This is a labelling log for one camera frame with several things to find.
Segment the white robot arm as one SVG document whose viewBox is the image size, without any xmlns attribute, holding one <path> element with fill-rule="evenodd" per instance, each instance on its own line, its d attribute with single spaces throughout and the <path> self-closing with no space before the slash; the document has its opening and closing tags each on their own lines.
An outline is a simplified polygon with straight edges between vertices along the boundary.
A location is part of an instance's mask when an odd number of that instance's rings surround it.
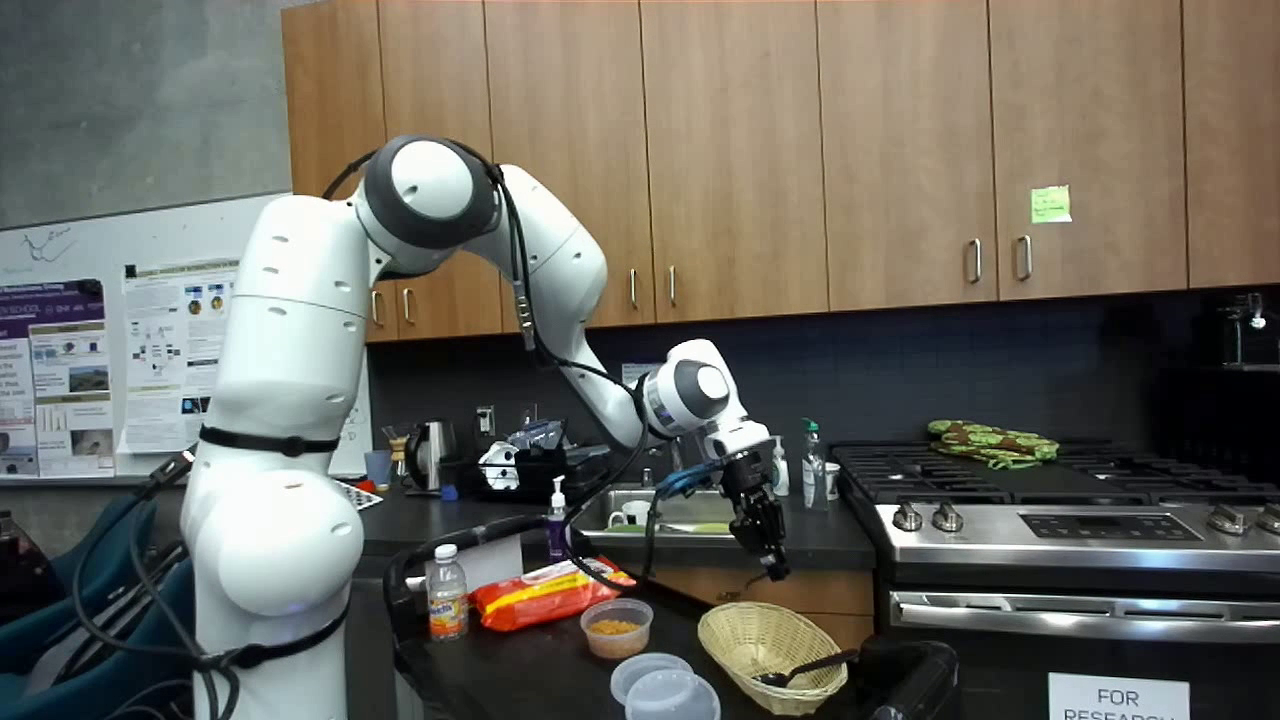
<svg viewBox="0 0 1280 720">
<path fill-rule="evenodd" d="M 492 268 L 523 346 L 564 371 L 620 449 L 702 444 L 732 534 L 783 564 L 783 521 L 750 461 L 768 427 L 724 350 L 695 337 L 622 378 L 588 345 L 606 255 L 529 166 L 464 139 L 390 135 L 322 192 L 269 199 L 226 301 L 226 337 L 190 449 L 180 534 L 190 557 L 195 720 L 347 720 L 345 628 L 364 522 L 330 479 L 366 346 L 422 341 L 434 318 L 390 306 L 451 255 Z"/>
</svg>

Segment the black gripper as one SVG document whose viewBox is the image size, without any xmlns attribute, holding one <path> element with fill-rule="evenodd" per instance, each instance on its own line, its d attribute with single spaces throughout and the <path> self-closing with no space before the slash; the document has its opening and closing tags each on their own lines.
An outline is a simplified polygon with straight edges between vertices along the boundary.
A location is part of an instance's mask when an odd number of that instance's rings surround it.
<svg viewBox="0 0 1280 720">
<path fill-rule="evenodd" d="M 732 461 L 718 488 L 732 504 L 726 530 L 745 553 L 761 557 L 768 578 L 779 578 L 783 507 L 773 494 L 768 471 L 750 461 Z"/>
</svg>

